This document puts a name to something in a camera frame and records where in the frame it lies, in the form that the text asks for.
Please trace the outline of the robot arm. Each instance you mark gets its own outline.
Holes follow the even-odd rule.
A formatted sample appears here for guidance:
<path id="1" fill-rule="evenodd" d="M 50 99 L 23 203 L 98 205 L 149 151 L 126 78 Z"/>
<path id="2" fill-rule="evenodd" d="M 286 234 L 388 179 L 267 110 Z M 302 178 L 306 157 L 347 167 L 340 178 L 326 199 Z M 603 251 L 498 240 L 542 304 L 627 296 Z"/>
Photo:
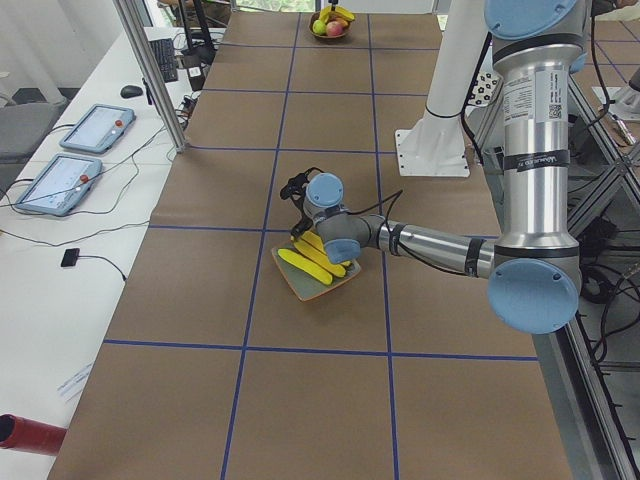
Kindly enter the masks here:
<path id="1" fill-rule="evenodd" d="M 503 118 L 502 222 L 493 241 L 349 210 L 331 173 L 304 172 L 281 189 L 300 211 L 294 236 L 314 230 L 333 263 L 371 247 L 432 268 L 484 278 L 505 324 L 554 332 L 575 316 L 579 245 L 567 226 L 570 165 L 568 82 L 585 58 L 587 1 L 452 3 L 423 116 L 396 134 L 399 171 L 465 177 L 462 115 L 479 67 L 499 78 Z"/>

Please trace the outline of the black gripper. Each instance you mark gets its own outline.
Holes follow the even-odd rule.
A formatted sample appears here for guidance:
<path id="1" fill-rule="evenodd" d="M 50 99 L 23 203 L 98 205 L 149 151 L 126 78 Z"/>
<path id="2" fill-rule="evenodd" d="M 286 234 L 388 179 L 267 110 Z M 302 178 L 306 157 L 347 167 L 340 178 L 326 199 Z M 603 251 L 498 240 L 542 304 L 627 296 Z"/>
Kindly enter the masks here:
<path id="1" fill-rule="evenodd" d="M 320 208 L 306 197 L 294 197 L 292 203 L 300 213 L 300 220 L 291 228 L 290 234 L 293 238 L 300 238 L 314 227 L 314 218 L 320 213 Z"/>

